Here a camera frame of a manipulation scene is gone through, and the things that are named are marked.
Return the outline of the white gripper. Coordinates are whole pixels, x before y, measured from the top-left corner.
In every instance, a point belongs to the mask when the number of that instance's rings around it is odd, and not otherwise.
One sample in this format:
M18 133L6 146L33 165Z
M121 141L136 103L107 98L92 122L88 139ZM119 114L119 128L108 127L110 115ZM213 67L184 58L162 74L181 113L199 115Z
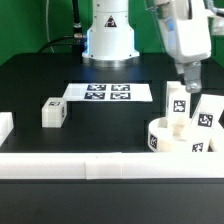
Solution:
M211 40L203 0L153 0L166 52L188 93L202 89L201 62L211 55Z

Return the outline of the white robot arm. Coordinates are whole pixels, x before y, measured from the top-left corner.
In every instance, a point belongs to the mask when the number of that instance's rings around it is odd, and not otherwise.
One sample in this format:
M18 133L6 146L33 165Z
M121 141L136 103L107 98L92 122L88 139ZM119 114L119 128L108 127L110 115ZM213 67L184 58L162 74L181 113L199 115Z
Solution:
M211 55L211 40L203 0L146 0L155 12L162 46L174 59L186 91L202 89L201 61ZM129 0L92 0L93 23L87 31L88 64L119 67L136 61L134 30L128 21Z

